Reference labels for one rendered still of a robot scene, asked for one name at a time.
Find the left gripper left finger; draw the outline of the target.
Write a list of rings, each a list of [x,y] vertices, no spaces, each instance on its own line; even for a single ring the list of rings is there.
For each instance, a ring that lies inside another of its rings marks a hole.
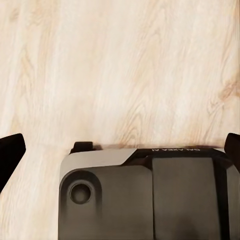
[[[0,193],[25,153],[22,133],[0,138]]]

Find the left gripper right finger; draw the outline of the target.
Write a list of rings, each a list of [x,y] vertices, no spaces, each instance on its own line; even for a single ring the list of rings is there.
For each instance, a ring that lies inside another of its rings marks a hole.
[[[240,135],[228,133],[224,151],[240,173]]]

